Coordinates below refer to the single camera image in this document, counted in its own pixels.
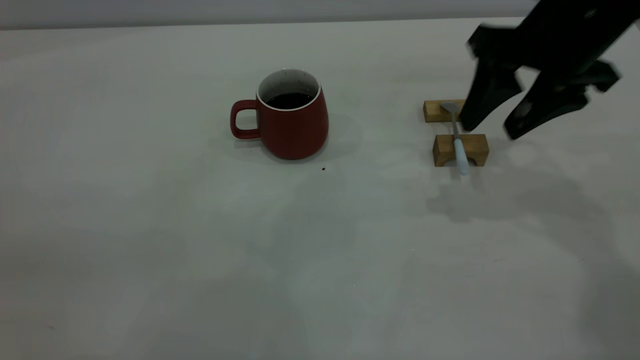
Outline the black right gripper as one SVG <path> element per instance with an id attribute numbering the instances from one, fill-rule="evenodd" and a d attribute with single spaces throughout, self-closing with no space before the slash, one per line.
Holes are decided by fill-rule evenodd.
<path id="1" fill-rule="evenodd" d="M 463 129 L 475 130 L 522 92 L 520 68 L 539 75 L 503 123 L 512 141 L 583 109 L 589 85 L 606 92 L 621 78 L 601 55 L 635 20 L 633 0 L 540 0 L 516 27 L 480 25 L 467 42 L 477 66 L 460 111 Z"/>

